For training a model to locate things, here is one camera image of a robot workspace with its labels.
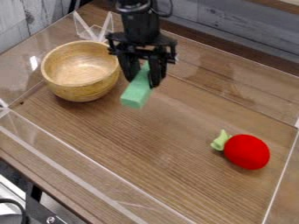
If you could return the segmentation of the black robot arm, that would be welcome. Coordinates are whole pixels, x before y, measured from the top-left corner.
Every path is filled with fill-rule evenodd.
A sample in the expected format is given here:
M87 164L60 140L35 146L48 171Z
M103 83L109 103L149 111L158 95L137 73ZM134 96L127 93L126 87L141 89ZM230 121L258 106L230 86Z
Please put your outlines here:
M169 18L174 9L162 13L158 0L117 0L117 12L123 31L106 35L109 53L118 57L129 81L142 69L139 60L147 60L149 86L157 88L166 77L167 65L177 62L178 41L161 31L161 18Z

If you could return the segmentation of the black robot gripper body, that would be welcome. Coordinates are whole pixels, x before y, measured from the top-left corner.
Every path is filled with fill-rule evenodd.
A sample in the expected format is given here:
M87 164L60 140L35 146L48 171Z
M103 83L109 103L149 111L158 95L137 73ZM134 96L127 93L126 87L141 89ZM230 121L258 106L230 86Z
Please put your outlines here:
M163 63L175 63L178 41L163 35L161 18L173 15L162 13L157 5L118 5L123 31L110 32L106 35L111 54L138 59L155 56Z

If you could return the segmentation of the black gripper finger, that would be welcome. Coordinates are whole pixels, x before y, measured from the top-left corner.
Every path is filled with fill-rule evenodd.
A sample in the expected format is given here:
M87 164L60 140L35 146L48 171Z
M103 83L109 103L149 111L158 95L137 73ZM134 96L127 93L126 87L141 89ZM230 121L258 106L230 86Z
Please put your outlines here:
M135 55L121 54L118 56L119 64L129 82L134 80L141 71L139 58Z
M149 59L149 65L150 65L150 74L149 74L150 87L157 88L166 77L167 60L161 56L154 55Z

